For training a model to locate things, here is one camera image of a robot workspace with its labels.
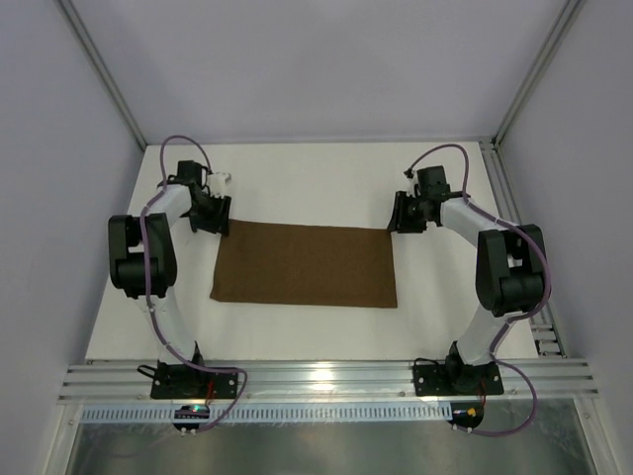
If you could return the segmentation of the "brown cloth napkin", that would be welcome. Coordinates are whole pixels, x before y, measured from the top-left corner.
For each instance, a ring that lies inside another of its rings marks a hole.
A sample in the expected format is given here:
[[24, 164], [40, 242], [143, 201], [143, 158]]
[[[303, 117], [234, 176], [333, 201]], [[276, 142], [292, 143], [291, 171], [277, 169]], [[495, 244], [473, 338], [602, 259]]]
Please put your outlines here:
[[210, 298], [224, 303], [395, 309], [386, 230], [232, 220]]

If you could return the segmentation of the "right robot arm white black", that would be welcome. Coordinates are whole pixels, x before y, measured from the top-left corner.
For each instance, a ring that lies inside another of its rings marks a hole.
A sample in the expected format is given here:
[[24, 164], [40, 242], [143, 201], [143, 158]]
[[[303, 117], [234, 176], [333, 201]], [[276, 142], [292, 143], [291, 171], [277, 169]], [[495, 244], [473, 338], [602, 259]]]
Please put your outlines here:
[[441, 166], [407, 170], [405, 177], [408, 189], [395, 195], [388, 231], [422, 234], [433, 224], [475, 248], [479, 307], [450, 357], [466, 366], [489, 364], [518, 317], [549, 294], [542, 232], [495, 217], [466, 192], [453, 191]]

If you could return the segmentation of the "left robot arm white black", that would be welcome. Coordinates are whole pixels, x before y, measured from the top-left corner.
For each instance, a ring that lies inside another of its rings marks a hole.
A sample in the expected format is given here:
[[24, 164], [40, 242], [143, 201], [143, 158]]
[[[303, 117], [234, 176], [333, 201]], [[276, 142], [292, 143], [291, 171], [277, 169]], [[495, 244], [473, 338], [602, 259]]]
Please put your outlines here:
[[226, 237], [230, 183], [228, 173], [213, 172], [193, 160], [180, 161], [174, 174], [162, 177], [137, 216], [117, 215], [108, 221], [111, 282], [148, 320], [161, 364], [192, 369], [204, 365], [175, 295], [178, 264], [172, 228], [185, 219], [192, 233]]

